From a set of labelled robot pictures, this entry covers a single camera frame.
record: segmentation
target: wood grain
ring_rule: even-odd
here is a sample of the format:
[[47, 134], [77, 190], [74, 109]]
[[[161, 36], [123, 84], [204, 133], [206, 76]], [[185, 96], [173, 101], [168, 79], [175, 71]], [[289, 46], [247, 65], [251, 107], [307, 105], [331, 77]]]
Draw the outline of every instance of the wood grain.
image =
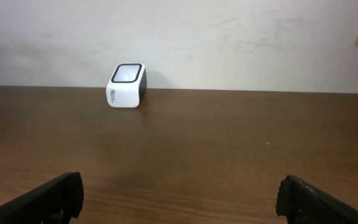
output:
[[148, 90], [110, 108], [103, 88], [0, 87], [0, 205], [66, 171], [73, 223], [286, 223], [296, 174], [358, 209], [358, 95]]

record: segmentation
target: small white device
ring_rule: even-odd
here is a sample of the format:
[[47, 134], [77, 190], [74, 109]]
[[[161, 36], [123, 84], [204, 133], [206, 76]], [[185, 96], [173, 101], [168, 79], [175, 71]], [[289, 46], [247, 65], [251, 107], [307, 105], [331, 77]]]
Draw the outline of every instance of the small white device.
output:
[[115, 108], [135, 108], [147, 89], [142, 63], [122, 63], [116, 67], [106, 87], [107, 102]]

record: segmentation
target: black plastic part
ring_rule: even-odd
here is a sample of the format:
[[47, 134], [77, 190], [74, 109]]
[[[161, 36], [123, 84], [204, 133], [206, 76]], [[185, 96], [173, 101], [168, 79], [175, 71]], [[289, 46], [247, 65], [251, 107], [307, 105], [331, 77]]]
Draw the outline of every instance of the black plastic part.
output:
[[142, 79], [139, 84], [139, 104], [142, 102], [144, 95], [146, 94], [147, 89], [147, 78], [146, 78], [146, 69], [144, 69]]
[[0, 206], [0, 224], [67, 224], [82, 209], [79, 172], [68, 172]]
[[288, 224], [358, 223], [357, 210], [294, 175], [281, 181], [276, 213], [286, 216]]

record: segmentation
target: black rim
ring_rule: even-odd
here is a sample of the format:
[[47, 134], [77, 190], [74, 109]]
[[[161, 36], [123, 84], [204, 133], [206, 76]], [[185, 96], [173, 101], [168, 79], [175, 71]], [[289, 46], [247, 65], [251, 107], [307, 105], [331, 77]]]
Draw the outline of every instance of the black rim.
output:
[[[118, 82], [114, 81], [114, 77], [116, 76], [116, 73], [119, 70], [119, 67], [121, 67], [121, 65], [138, 65], [139, 66], [139, 70], [137, 71], [137, 74], [136, 74], [136, 77], [135, 77], [134, 81], [118, 81]], [[141, 70], [142, 70], [142, 64], [139, 64], [139, 63], [123, 63], [123, 64], [120, 64], [120, 65], [117, 66], [116, 70], [114, 71], [114, 75], [112, 76], [111, 81], [113, 83], [133, 83], [133, 82], [136, 82], [136, 80], [139, 77], [139, 74], [140, 74]]]

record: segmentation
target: brown wooden surface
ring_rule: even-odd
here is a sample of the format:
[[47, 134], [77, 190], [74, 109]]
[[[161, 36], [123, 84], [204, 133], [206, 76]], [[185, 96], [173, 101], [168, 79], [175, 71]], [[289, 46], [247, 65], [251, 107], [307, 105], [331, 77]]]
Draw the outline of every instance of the brown wooden surface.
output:
[[296, 174], [358, 209], [358, 95], [0, 87], [0, 205], [80, 171], [73, 223], [286, 223]]

